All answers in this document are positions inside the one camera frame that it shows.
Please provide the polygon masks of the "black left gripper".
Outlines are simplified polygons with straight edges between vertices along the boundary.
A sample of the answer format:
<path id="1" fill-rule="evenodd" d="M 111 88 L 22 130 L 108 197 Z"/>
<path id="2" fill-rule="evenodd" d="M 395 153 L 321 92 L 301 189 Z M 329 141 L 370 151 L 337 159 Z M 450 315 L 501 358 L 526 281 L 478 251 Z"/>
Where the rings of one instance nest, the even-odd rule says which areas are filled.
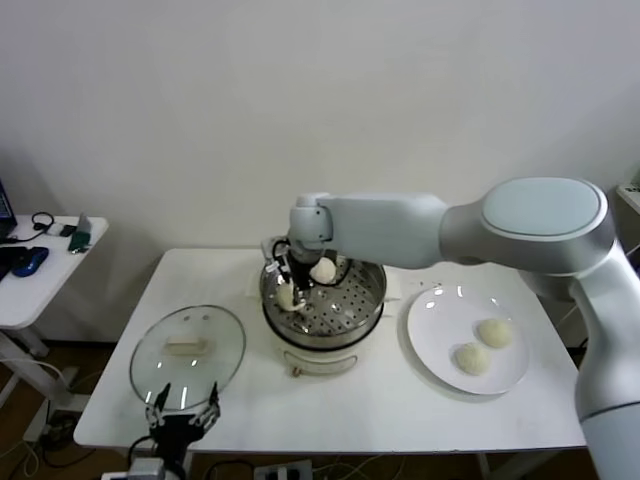
<path id="1" fill-rule="evenodd" d="M 162 417 L 171 383 L 156 395 L 153 403 L 145 407 L 149 433 L 156 443 L 156 455 L 166 465 L 181 465 L 188 447 L 203 438 L 204 428 L 211 428 L 220 418 L 218 383 L 215 382 L 206 407 L 198 414 L 178 414 Z"/>

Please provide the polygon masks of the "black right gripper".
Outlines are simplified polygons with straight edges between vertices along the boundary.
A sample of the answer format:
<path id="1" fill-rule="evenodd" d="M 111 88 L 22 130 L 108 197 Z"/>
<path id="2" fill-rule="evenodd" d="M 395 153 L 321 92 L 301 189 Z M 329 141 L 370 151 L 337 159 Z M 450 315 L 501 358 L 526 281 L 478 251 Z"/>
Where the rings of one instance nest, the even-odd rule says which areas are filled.
<path id="1" fill-rule="evenodd" d="M 308 300 L 307 293 L 313 287 L 313 280 L 310 274 L 312 266 L 298 261 L 292 254 L 287 255 L 287 260 L 290 271 L 287 268 L 278 270 L 276 288 L 278 290 L 293 290 L 293 310 L 301 311 L 306 307 Z"/>

